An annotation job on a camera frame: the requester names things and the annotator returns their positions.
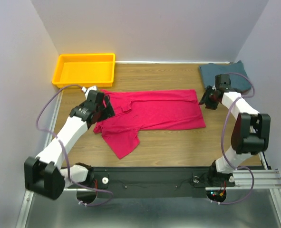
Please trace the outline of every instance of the wooden surface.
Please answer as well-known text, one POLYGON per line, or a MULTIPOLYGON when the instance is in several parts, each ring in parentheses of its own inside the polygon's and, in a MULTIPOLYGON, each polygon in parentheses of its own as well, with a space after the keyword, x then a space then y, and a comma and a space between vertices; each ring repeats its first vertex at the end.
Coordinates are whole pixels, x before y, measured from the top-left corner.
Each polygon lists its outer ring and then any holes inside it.
MULTIPOLYGON (((198 99, 204 87, 198 64, 116 64, 113 87, 109 91, 149 91, 195 89, 198 99)), ((70 110, 84 101, 78 89, 64 91, 55 126, 59 132, 70 110)), ((227 109, 219 105, 217 110, 202 106, 206 128, 186 131, 140 131, 140 145, 123 159, 118 159, 101 134, 95 135, 92 126, 69 153, 71 164, 82 162, 92 166, 210 166, 222 152, 220 138, 227 109)), ((231 116, 225 135, 225 149, 235 120, 231 116)), ((244 165, 261 165, 258 156, 248 159, 244 165)))

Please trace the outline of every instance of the black metal base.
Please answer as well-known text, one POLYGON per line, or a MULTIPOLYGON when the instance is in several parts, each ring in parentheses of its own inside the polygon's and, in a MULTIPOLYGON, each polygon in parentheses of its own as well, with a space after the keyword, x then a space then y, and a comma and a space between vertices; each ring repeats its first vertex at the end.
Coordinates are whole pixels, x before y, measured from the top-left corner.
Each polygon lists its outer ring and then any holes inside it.
MULTIPOLYGON (((94 178, 100 180, 99 189, 112 191, 115 198, 206 198, 206 187, 222 186, 207 179, 208 171, 209 167, 94 168, 94 178), (107 185, 101 182, 104 177, 109 179, 107 185)), ((109 195, 99 193, 98 197, 109 195)))

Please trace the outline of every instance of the screw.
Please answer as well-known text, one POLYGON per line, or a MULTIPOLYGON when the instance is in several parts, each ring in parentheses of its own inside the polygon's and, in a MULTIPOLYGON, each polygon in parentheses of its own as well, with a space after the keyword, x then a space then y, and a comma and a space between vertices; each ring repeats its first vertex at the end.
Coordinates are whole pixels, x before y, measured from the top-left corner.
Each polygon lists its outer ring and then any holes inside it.
POLYGON ((193 182, 194 182, 195 184, 197 184, 197 183, 199 182, 199 177, 198 177, 198 176, 195 176, 195 177, 193 178, 193 182))
POLYGON ((229 182, 230 182, 230 183, 233 183, 233 182, 234 182, 234 177, 233 177, 233 176, 230 176, 229 182))

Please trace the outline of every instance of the black bracket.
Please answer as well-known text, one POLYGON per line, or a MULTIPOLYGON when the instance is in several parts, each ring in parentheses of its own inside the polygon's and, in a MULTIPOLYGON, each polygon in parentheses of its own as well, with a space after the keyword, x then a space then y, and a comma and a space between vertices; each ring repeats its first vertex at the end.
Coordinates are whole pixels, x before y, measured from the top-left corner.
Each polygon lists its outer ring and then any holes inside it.
POLYGON ((256 155, 267 150, 271 118, 268 114, 250 115, 240 113, 236 119, 231 136, 231 146, 237 154, 256 155))
POLYGON ((208 109, 217 109, 218 104, 222 101, 223 94, 227 92, 239 92, 237 89, 231 87, 230 76, 216 75, 215 76, 215 89, 212 86, 207 86, 205 93, 199 105, 205 104, 208 109))
POLYGON ((25 188, 56 200, 64 190, 64 177, 53 162, 46 164, 39 158, 28 157, 24 162, 25 188))
POLYGON ((87 128, 96 122, 115 116, 115 112, 108 96, 97 90, 90 90, 86 101, 73 108, 70 117, 80 117, 87 122, 87 128))

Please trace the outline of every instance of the yellow tray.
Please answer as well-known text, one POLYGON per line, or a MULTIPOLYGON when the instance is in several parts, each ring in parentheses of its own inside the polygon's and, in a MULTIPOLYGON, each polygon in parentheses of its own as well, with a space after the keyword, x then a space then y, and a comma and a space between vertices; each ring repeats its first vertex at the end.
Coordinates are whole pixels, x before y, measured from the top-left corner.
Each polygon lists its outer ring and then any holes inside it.
POLYGON ((115 54, 60 55, 52 84, 111 87, 114 81, 115 54))

